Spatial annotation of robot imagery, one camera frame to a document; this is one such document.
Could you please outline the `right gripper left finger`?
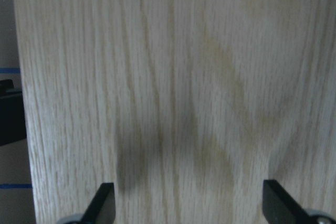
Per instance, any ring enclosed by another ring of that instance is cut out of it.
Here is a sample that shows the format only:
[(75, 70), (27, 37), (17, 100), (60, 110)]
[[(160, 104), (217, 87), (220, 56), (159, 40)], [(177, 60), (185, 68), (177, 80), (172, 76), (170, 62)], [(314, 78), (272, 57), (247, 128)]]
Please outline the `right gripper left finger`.
[(102, 183), (79, 223), (113, 224), (115, 203), (114, 183)]

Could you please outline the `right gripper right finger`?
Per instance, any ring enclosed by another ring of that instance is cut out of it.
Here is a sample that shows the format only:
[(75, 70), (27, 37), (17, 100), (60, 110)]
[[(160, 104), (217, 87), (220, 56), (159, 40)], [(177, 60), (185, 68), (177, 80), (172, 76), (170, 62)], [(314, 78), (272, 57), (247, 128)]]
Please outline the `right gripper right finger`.
[(264, 180), (262, 186), (263, 215), (268, 223), (315, 223), (276, 180)]

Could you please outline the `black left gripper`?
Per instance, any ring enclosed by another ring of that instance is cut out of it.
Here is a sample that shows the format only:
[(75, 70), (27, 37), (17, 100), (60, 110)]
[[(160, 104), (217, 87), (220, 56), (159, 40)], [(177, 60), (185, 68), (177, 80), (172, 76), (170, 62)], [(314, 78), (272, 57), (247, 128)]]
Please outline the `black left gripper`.
[(14, 88), (11, 79), (1, 80), (1, 146), (26, 137), (22, 90)]

